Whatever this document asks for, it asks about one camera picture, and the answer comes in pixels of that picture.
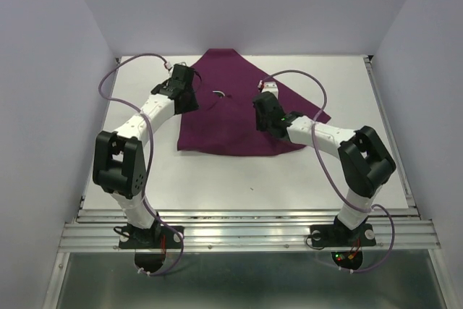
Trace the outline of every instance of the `glass panel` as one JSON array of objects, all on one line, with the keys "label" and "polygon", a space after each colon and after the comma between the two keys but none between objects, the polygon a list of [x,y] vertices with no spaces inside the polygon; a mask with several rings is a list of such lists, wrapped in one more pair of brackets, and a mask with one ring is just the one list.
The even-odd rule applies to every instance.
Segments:
[{"label": "glass panel", "polygon": [[[364,267],[383,254],[365,253]],[[73,254],[58,308],[445,308],[427,250],[394,251],[380,268],[354,275],[320,263],[330,257],[186,254],[172,275],[148,278],[133,254]]]}]

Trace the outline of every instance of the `cable connector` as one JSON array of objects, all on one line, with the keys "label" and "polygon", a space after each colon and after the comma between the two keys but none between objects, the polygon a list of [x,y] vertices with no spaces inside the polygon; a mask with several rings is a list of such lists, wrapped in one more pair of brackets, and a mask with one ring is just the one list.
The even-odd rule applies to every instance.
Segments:
[{"label": "cable connector", "polygon": [[260,92],[261,93],[270,92],[278,99],[278,86],[276,85],[276,82],[274,81],[264,82],[262,86],[262,90]]},{"label": "cable connector", "polygon": [[164,68],[166,68],[168,71],[170,71],[172,69],[171,62],[167,61],[166,63],[164,63]]}]

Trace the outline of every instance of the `small wire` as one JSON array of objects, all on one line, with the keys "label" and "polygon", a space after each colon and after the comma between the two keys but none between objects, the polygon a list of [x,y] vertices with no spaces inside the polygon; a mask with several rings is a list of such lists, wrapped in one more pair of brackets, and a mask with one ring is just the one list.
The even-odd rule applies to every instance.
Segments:
[{"label": "small wire", "polygon": [[360,238],[357,239],[357,249],[352,254],[352,251],[354,250],[354,248],[355,248],[355,245],[352,247],[352,249],[350,249],[349,255],[347,256],[347,258],[350,259],[350,260],[353,259],[359,253],[359,250],[360,250]]},{"label": "small wire", "polygon": [[200,79],[200,85],[197,87],[197,90],[195,91],[195,93],[196,93],[196,92],[198,92],[200,90],[201,86],[203,85],[203,78],[201,77],[200,73],[197,72],[196,69],[194,69],[194,71],[195,71],[195,75],[198,76],[199,79]]},{"label": "small wire", "polygon": [[167,249],[166,249],[166,235],[162,236],[161,239],[161,251],[164,255],[167,255]]},{"label": "small wire", "polygon": [[309,244],[309,239],[312,239],[312,238],[313,238],[313,236],[309,234],[309,235],[307,236],[307,238],[305,238],[305,244],[306,244],[308,247],[310,247],[311,249],[313,249],[313,250],[317,250],[317,251],[323,250],[324,247],[314,247],[314,246],[312,246],[312,245]]},{"label": "small wire", "polygon": [[359,241],[360,241],[360,239],[357,239],[357,240],[354,241],[354,244],[350,248],[350,251],[348,253],[346,253],[346,255],[351,255],[352,254],[352,251],[354,251],[355,247],[359,245]]},{"label": "small wire", "polygon": [[113,228],[113,231],[115,231],[118,235],[123,236],[123,237],[125,237],[125,238],[127,238],[127,239],[131,239],[131,238],[132,238],[128,233],[123,232],[120,228],[121,228],[121,227],[114,227],[114,228]]},{"label": "small wire", "polygon": [[225,96],[225,93],[222,92],[221,90],[213,90],[212,93],[215,93],[216,95],[220,94],[220,98],[223,98]]}]

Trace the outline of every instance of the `screw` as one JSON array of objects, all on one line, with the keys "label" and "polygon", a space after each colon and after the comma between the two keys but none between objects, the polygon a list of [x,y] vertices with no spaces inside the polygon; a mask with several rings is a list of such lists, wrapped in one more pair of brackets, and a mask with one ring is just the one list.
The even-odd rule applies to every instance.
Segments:
[{"label": "screw", "polygon": [[366,238],[367,238],[368,240],[373,240],[373,239],[375,239],[375,232],[372,231],[371,229],[367,229],[367,230],[365,231],[365,236],[366,236]]},{"label": "screw", "polygon": [[176,234],[174,234],[174,241],[175,241],[175,242],[180,242],[180,238],[179,238],[179,236],[178,236],[178,234],[177,234],[177,233],[176,233]]},{"label": "screw", "polygon": [[318,236],[318,234],[320,234],[320,231],[312,231],[312,239],[315,241],[321,240],[321,237]]}]

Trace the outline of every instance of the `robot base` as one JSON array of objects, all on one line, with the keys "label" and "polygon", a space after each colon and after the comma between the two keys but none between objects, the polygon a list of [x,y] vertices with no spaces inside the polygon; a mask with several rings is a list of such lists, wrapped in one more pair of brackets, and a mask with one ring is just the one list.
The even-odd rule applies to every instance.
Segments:
[{"label": "robot base", "polygon": [[[184,227],[183,226],[171,226],[173,229],[176,231],[180,232],[182,235],[184,235]],[[126,241],[126,238],[120,238],[119,239],[119,249],[124,249],[124,250],[142,250],[142,249],[154,249],[154,250],[160,250],[161,249],[161,240],[163,236],[166,236],[166,249],[180,249],[182,248],[182,243],[179,240],[178,236],[173,233],[170,229],[167,229],[166,227],[162,226],[160,227],[159,225],[156,227],[160,229],[159,233],[156,234],[149,234],[150,229],[138,229],[136,227],[133,227],[131,225],[126,225],[121,228],[121,232],[123,233],[128,233],[132,235],[133,237],[129,238]],[[143,238],[137,237],[137,234],[143,234]],[[152,237],[152,238],[146,238],[147,235],[158,235],[158,237]]]},{"label": "robot base", "polygon": [[313,247],[351,247],[360,240],[362,247],[376,245],[375,233],[371,224],[362,224],[353,231],[348,231],[335,224],[314,224],[310,226]]}]

